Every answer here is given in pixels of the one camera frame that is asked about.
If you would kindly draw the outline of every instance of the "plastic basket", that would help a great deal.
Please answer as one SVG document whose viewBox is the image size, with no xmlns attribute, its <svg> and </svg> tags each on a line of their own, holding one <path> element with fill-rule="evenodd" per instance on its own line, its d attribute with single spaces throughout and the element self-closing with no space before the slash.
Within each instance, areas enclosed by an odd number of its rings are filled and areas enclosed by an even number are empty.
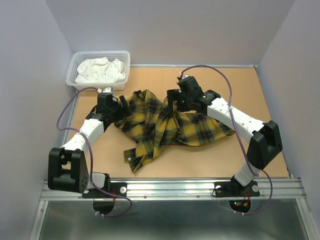
<svg viewBox="0 0 320 240">
<path fill-rule="evenodd" d="M 115 59 L 126 64 L 125 79 L 121 82 L 114 83 L 76 83 L 76 78 L 78 76 L 77 68 L 86 59 L 99 59 L 107 57 L 110 62 Z M 128 81 L 130 73 L 130 53 L 127 51 L 80 51 L 73 55 L 68 71 L 66 73 L 65 82 L 69 86 L 74 86 L 76 89 L 81 90 L 86 87 L 95 87 L 99 89 L 105 89 L 107 87 L 113 87 L 114 90 L 123 90 L 125 89 L 126 82 Z"/>
</svg>

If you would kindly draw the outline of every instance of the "plaid shirt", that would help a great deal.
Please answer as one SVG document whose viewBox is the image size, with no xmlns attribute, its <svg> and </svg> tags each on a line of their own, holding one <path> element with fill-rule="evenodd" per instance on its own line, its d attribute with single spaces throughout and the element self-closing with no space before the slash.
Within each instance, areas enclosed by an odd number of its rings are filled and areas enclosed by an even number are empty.
<svg viewBox="0 0 320 240">
<path fill-rule="evenodd" d="M 223 123 L 202 113 L 168 113 L 168 100 L 159 101 L 149 90 L 136 91 L 127 99 L 132 115 L 114 125 L 135 140 L 136 148 L 124 151 L 133 173 L 162 153 L 169 144 L 200 146 L 233 134 Z"/>
</svg>

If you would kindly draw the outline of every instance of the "white towel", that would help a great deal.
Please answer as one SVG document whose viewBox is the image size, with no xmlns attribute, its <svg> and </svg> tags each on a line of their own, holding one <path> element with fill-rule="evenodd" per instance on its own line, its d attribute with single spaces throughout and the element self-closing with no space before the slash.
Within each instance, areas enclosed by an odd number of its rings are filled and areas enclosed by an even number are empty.
<svg viewBox="0 0 320 240">
<path fill-rule="evenodd" d="M 86 59 L 76 69 L 79 75 L 75 82 L 78 84 L 87 83 L 116 83 L 126 78 L 126 64 L 119 59 L 113 62 L 106 57 Z"/>
</svg>

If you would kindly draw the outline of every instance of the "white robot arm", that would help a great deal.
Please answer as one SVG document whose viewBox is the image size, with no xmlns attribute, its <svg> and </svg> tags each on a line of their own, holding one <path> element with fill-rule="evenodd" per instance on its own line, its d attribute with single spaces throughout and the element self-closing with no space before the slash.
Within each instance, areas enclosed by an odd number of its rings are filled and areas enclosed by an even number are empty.
<svg viewBox="0 0 320 240">
<path fill-rule="evenodd" d="M 169 112 L 173 112 L 173 102 L 176 102 L 178 111 L 195 110 L 235 130 L 228 102 L 218 93 L 212 90 L 203 92 L 193 76 L 185 75 L 182 79 L 178 78 L 177 84 L 180 89 L 167 91 Z M 279 127 L 274 121 L 265 123 L 233 106 L 231 108 L 237 131 L 249 143 L 246 156 L 254 173 L 245 163 L 225 188 L 229 192 L 228 196 L 241 196 L 255 175 L 258 175 L 282 151 L 283 146 Z"/>
<path fill-rule="evenodd" d="M 85 155 L 88 144 L 82 135 L 85 135 L 89 144 L 94 142 L 110 126 L 131 115 L 130 108 L 124 96 L 120 101 L 113 95 L 111 87 L 104 89 L 97 96 L 97 105 L 86 116 L 82 127 L 66 144 L 60 148 L 54 147 L 49 153 L 48 187 L 51 190 L 83 193 L 86 189 L 94 188 L 89 181 Z M 62 165 L 71 163 L 71 169 L 62 168 Z M 108 174 L 92 173 L 93 182 L 102 188 L 106 185 Z"/>
</svg>

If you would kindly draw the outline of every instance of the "white wall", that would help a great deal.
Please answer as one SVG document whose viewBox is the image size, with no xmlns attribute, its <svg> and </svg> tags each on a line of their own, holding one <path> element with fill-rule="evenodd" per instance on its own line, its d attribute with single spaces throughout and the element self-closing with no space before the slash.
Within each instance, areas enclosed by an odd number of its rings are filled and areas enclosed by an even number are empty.
<svg viewBox="0 0 320 240">
<path fill-rule="evenodd" d="M 70 59 L 44 0 L 1 1 L 0 239 L 29 238 L 48 153 L 61 140 L 55 122 L 70 99 Z"/>
<path fill-rule="evenodd" d="M 320 1 L 296 0 L 258 66 L 288 169 L 301 177 L 320 230 Z"/>
<path fill-rule="evenodd" d="M 132 64 L 258 64 L 294 0 L 46 0 L 74 52 Z"/>
</svg>

